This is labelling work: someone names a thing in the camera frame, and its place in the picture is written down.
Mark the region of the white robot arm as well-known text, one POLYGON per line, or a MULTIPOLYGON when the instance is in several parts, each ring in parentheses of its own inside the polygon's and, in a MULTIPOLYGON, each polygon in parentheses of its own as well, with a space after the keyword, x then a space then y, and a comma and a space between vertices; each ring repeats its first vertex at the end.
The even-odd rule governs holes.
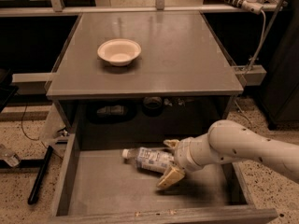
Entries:
POLYGON ((246 127, 222 119, 208 132, 182 140, 164 140, 174 155, 157 187, 168 189, 186 174, 202 170, 209 164, 226 164, 240 160, 257 161, 294 182, 299 181, 299 146, 260 136, 246 127))

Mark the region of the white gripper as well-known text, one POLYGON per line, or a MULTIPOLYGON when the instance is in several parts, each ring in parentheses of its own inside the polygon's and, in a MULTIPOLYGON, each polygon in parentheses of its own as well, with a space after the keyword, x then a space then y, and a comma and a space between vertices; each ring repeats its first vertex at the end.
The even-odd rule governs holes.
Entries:
MULTIPOLYGON (((195 172, 206 165, 214 164, 219 160, 218 154, 212 150, 206 134, 198 137, 189 137, 182 140, 165 139, 164 144, 174 151, 175 164, 185 172, 195 172)), ((158 189, 168 189, 184 178, 185 172, 176 165, 166 168, 163 176, 157 183, 158 189)))

